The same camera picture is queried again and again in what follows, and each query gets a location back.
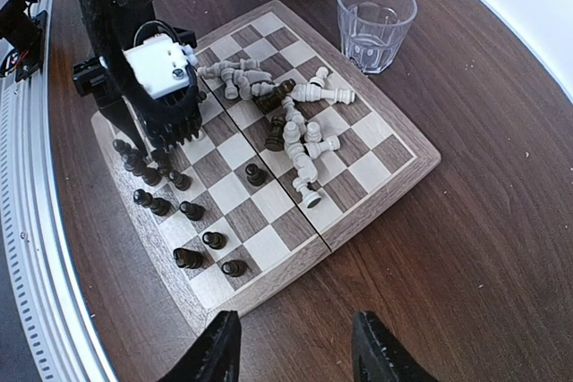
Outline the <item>dark chess pawn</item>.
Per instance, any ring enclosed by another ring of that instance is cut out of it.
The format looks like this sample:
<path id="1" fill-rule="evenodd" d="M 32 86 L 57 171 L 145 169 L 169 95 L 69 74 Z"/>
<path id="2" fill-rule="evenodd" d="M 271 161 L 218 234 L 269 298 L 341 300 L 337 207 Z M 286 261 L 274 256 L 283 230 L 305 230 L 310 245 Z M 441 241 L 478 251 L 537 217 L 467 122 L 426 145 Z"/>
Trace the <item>dark chess pawn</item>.
<path id="1" fill-rule="evenodd" d="M 204 257 L 200 252 L 185 248 L 174 249 L 173 257 L 176 265 L 185 269 L 201 268 L 204 262 Z"/>

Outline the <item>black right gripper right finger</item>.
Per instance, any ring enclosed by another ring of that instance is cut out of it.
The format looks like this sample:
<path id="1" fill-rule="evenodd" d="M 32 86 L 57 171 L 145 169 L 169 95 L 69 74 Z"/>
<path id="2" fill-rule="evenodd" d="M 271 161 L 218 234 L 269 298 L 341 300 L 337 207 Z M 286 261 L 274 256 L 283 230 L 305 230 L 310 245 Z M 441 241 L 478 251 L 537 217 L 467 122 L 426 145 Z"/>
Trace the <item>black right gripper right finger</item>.
<path id="1" fill-rule="evenodd" d="M 351 346 L 354 381 L 438 381 L 373 311 L 354 315 Z"/>

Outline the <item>dark chess piece front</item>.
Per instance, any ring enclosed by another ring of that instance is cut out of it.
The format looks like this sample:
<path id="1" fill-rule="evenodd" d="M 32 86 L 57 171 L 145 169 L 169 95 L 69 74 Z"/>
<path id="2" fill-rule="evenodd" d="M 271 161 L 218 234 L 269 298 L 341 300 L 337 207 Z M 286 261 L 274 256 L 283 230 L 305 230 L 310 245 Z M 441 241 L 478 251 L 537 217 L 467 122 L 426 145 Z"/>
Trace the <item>dark chess piece front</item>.
<path id="1" fill-rule="evenodd" d="M 140 177 L 149 186 L 157 186 L 161 182 L 161 175 L 156 168 L 141 163 L 134 165 L 125 163 L 124 168 L 135 177 Z"/>

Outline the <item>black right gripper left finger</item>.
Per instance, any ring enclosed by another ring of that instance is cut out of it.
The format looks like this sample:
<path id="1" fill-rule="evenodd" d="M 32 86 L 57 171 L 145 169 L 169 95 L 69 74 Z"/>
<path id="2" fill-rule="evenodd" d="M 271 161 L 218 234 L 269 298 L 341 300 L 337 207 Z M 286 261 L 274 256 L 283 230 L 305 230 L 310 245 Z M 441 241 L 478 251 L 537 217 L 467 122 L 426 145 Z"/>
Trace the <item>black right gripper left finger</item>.
<path id="1" fill-rule="evenodd" d="M 165 381 L 238 381 L 242 326 L 238 312 L 222 310 L 165 375 Z"/>

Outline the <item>dark chess piece corner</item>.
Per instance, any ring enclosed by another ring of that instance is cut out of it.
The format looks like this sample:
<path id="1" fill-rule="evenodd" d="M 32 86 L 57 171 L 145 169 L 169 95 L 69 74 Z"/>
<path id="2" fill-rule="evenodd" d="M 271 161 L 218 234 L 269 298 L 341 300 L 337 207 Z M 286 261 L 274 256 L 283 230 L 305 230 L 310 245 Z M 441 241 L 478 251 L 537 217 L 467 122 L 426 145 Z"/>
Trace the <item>dark chess piece corner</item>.
<path id="1" fill-rule="evenodd" d="M 126 141 L 115 139 L 112 142 L 113 150 L 120 156 L 123 162 L 133 159 L 133 147 Z"/>

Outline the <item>dark chess piece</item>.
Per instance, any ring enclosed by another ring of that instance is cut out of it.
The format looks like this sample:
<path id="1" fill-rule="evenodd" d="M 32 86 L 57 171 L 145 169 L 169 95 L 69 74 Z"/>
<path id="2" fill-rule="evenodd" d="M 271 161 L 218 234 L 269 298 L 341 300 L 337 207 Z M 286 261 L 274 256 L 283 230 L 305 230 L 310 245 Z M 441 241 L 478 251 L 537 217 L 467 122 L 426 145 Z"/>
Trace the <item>dark chess piece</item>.
<path id="1" fill-rule="evenodd" d="M 156 168 L 141 163 L 134 165 L 125 163 L 124 168 L 135 177 L 140 177 L 149 186 L 157 186 L 161 182 L 161 175 Z"/>
<path id="2" fill-rule="evenodd" d="M 192 179 L 187 174 L 176 170 L 171 170 L 167 178 L 179 191 L 187 191 L 192 185 Z"/>
<path id="3" fill-rule="evenodd" d="M 221 250 L 227 244 L 226 236 L 219 232 L 205 232 L 201 239 L 205 245 L 213 250 Z"/>
<path id="4" fill-rule="evenodd" d="M 266 172 L 254 163 L 245 167 L 247 181 L 254 187 L 262 186 L 266 181 Z"/>
<path id="5" fill-rule="evenodd" d="M 133 192 L 133 202 L 136 205 L 149 209 L 156 216 L 165 216 L 171 208 L 171 203 L 168 200 L 154 197 L 143 189 L 137 189 Z"/>
<path id="6" fill-rule="evenodd" d="M 221 271 L 226 276 L 230 276 L 230 277 L 242 276 L 246 272 L 247 268 L 248 268 L 248 266 L 247 266 L 246 262 L 243 260 L 239 260 L 239 259 L 232 259 L 232 260 L 224 262 L 221 265 Z"/>
<path id="7" fill-rule="evenodd" d="M 189 201 L 182 201 L 179 210 L 191 221 L 200 221 L 204 214 L 203 206 Z"/>

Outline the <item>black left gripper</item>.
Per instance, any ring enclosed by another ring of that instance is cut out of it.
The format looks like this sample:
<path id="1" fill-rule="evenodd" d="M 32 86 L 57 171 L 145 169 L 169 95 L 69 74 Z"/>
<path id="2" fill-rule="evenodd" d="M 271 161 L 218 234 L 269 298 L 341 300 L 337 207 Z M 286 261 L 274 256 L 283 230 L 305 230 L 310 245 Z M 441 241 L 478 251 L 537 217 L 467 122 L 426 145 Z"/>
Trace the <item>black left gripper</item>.
<path id="1" fill-rule="evenodd" d="M 188 69 L 192 83 L 159 99 L 152 99 L 137 81 L 124 51 L 140 45 L 160 33 L 181 45 L 197 47 L 195 32 L 171 26 L 162 20 L 140 23 L 125 33 L 114 32 L 110 21 L 95 20 L 86 24 L 94 56 L 73 67 L 73 83 L 84 97 L 92 95 L 99 112 L 123 132 L 142 153 L 146 136 L 155 149 L 171 149 L 197 138 L 202 127 L 199 89 L 195 66 Z"/>

